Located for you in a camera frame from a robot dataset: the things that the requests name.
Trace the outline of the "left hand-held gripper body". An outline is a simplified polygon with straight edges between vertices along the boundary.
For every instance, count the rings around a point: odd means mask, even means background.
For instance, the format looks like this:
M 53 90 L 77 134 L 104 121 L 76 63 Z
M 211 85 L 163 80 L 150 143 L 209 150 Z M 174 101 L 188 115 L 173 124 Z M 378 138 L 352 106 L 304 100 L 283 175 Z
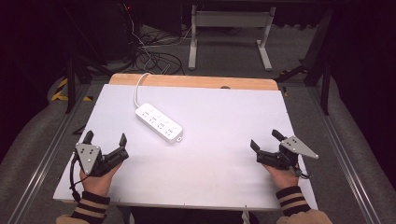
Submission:
M 129 158 L 124 146 L 103 155 L 99 146 L 77 143 L 76 150 L 81 169 L 87 176 L 100 177 Z

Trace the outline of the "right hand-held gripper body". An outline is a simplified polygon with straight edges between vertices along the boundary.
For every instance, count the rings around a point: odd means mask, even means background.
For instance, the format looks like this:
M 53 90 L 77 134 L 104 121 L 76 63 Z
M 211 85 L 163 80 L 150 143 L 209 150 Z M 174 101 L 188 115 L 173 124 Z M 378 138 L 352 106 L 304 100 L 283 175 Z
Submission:
M 267 152 L 256 146 L 256 161 L 258 163 L 272 166 L 278 170 L 293 169 L 298 171 L 296 164 L 299 155 L 312 159 L 318 158 L 318 154 L 296 136 L 275 135 L 275 138 L 279 141 L 277 152 Z

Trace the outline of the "person's left hand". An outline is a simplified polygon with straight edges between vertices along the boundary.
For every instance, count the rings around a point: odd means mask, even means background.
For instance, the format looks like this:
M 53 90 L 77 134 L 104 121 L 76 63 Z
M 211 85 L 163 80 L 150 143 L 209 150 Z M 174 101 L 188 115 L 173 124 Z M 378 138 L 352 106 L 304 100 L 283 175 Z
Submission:
M 82 181 L 83 189 L 89 193 L 106 197 L 109 192 L 113 176 L 119 169 L 120 164 L 101 177 L 86 176 L 84 172 L 80 171 L 79 177 Z

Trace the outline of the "person's right hand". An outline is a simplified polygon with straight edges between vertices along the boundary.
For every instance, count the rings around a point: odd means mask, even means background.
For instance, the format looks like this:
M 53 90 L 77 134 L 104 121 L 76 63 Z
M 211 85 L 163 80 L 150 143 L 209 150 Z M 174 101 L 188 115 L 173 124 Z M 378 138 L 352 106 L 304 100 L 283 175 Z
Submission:
M 299 177 L 296 176 L 292 171 L 278 170 L 265 164 L 263 167 L 270 174 L 278 189 L 286 189 L 298 185 Z

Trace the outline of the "white power strip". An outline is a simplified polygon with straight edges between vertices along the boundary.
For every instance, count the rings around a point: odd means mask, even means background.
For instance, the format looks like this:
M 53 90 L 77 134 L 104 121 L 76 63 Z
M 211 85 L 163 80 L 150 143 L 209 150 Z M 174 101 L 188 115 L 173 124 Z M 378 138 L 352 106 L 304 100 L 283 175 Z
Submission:
M 168 144 L 180 142 L 183 128 L 151 104 L 142 104 L 135 110 L 136 116 Z

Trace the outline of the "white board sheet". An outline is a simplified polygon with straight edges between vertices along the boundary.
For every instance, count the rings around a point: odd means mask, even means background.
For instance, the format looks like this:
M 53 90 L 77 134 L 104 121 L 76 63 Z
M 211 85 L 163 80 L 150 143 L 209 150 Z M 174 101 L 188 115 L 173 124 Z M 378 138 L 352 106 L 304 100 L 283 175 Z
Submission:
M 183 128 L 173 145 L 140 121 L 149 103 Z M 147 87 L 106 84 L 86 128 L 109 153 L 127 138 L 129 158 L 115 174 L 113 203 L 134 206 L 274 210 L 271 176 L 256 161 L 250 140 L 276 151 L 272 130 L 293 134 L 280 91 Z

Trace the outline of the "yellow black hazard tape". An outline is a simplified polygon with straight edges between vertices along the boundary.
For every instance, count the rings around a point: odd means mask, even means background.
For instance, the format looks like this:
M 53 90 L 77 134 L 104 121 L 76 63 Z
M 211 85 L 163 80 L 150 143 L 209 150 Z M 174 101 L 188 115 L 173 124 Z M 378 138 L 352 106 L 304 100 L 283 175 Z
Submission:
M 64 77 L 59 83 L 55 93 L 51 97 L 51 101 L 68 101 L 68 96 L 63 95 L 62 92 L 67 84 L 67 77 Z M 84 96 L 83 101 L 91 102 L 93 101 L 93 96 Z

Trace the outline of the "black metal stand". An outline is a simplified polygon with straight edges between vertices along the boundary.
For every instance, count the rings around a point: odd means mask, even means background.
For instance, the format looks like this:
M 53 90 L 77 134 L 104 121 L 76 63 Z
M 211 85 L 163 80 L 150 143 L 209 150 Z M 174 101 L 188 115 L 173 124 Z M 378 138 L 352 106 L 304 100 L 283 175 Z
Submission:
M 76 78 L 82 84 L 90 84 L 92 81 L 92 71 L 90 67 L 98 71 L 100 75 L 112 77 L 113 72 L 95 61 L 84 56 L 77 50 L 70 50 L 68 52 L 68 59 L 66 63 L 66 78 L 67 78 L 67 109 L 66 114 L 69 114 L 77 103 L 76 92 Z
M 331 65 L 325 56 L 322 47 L 328 33 L 328 28 L 332 20 L 333 10 L 327 9 L 318 25 L 312 42 L 301 60 L 301 64 L 290 71 L 284 71 L 282 75 L 276 78 L 277 83 L 286 81 L 287 79 L 306 71 L 304 84 L 307 87 L 314 87 L 321 79 L 321 95 L 320 107 L 325 115 L 329 115 L 328 99 L 330 90 Z

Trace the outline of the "dark equipment box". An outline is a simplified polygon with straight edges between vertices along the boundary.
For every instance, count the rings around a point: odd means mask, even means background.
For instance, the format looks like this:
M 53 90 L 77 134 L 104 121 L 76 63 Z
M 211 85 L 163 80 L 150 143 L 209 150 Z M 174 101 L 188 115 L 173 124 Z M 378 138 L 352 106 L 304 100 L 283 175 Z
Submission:
M 124 4 L 104 3 L 103 51 L 109 60 L 131 60 L 136 58 L 136 39 L 133 21 Z

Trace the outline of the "aluminium floor rail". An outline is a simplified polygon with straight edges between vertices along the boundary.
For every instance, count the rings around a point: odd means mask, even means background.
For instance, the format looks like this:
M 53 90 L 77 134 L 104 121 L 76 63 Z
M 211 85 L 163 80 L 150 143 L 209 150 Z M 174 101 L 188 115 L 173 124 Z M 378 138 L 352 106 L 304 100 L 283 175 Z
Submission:
M 21 221 L 26 216 L 59 151 L 60 145 L 64 140 L 65 132 L 70 125 L 72 118 L 76 114 L 76 111 L 89 87 L 89 84 L 82 84 L 77 90 L 77 95 L 75 97 L 76 101 L 74 102 L 74 105 L 70 109 L 67 109 L 66 113 L 64 114 L 60 126 L 56 130 L 55 135 L 49 143 L 42 160 L 35 168 L 28 185 L 19 202 L 17 203 L 13 213 L 8 219 L 7 224 L 21 224 Z
M 308 87 L 307 91 L 314 105 L 317 108 L 317 111 L 319 113 L 322 122 L 324 123 L 326 133 L 330 137 L 330 142 L 332 144 L 332 149 L 334 151 L 334 154 L 337 160 L 339 161 L 339 164 L 344 172 L 344 175 L 346 176 L 347 183 L 351 188 L 351 191 L 354 195 L 354 198 L 357 201 L 357 204 L 363 214 L 366 223 L 382 224 L 371 200 L 369 199 L 367 191 L 365 190 L 361 182 L 361 178 L 358 175 L 355 167 L 353 166 L 350 158 L 348 157 L 346 149 L 332 124 L 331 118 L 324 113 L 321 107 L 320 97 L 316 89 L 313 87 Z

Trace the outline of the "white metal desk frame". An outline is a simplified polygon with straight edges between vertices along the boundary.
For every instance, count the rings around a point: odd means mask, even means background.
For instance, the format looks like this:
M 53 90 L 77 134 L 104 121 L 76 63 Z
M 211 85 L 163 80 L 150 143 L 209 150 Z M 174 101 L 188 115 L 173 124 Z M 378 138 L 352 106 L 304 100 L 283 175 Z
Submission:
M 194 70 L 196 67 L 197 27 L 263 28 L 263 36 L 256 41 L 256 46 L 261 55 L 264 69 L 266 71 L 273 69 L 266 50 L 266 42 L 276 14 L 275 7 L 270 7 L 264 12 L 203 11 L 197 8 L 197 5 L 191 7 L 191 43 L 188 62 L 190 70 Z

